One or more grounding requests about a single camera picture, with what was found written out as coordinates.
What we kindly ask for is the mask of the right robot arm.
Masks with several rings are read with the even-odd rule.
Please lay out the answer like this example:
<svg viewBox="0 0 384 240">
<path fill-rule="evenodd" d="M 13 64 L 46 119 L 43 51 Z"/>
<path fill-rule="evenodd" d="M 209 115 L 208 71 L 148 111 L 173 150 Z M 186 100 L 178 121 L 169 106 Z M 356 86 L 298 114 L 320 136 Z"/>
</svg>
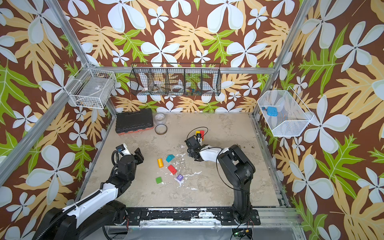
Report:
<svg viewBox="0 0 384 240">
<path fill-rule="evenodd" d="M 211 161 L 220 165 L 225 177 L 234 191 L 232 205 L 234 219 L 238 224 L 251 216 L 250 186 L 256 171 L 255 166 L 238 145 L 229 148 L 211 147 L 200 143 L 185 141 L 189 157 L 197 162 Z"/>
</svg>

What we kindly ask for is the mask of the purple number nine cube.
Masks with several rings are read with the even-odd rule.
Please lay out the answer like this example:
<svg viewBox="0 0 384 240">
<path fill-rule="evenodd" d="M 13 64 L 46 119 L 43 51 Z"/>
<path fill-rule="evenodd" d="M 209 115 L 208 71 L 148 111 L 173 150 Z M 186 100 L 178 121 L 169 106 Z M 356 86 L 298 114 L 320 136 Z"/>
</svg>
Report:
<svg viewBox="0 0 384 240">
<path fill-rule="evenodd" d="M 183 176 L 183 175 L 178 175 L 178 176 L 177 176 L 177 181 L 178 181 L 178 182 L 181 183 L 183 180 L 184 180 L 184 176 Z"/>
</svg>

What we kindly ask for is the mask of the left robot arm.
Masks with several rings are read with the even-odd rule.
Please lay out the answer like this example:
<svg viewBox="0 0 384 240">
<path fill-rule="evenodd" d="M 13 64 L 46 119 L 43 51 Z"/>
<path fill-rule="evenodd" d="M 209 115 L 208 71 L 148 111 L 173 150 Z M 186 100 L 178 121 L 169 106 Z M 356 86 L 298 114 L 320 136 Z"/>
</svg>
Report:
<svg viewBox="0 0 384 240">
<path fill-rule="evenodd" d="M 144 156 L 140 149 L 131 154 L 120 145 L 112 159 L 114 167 L 100 188 L 63 209 L 49 210 L 36 230 L 34 240 L 83 240 L 104 226 L 127 222 L 126 206 L 117 198 L 131 186 Z"/>
</svg>

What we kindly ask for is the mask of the red rectangular block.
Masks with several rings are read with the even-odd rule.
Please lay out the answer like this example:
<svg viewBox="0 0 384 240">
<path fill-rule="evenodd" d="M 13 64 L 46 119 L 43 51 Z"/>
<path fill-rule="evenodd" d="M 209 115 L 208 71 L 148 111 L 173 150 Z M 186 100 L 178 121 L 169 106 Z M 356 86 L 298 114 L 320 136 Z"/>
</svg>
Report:
<svg viewBox="0 0 384 240">
<path fill-rule="evenodd" d="M 175 175 L 178 172 L 173 165 L 169 165 L 168 170 L 172 173 L 172 175 Z"/>
</svg>

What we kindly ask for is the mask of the red arch block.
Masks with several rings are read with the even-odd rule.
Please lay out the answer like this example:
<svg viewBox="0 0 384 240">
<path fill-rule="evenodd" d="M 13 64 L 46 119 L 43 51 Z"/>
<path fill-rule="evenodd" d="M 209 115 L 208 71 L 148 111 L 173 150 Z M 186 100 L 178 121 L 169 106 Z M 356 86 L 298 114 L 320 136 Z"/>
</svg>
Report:
<svg viewBox="0 0 384 240">
<path fill-rule="evenodd" d="M 201 130 L 200 134 L 201 134 L 201 139 L 204 140 L 205 131 Z"/>
</svg>

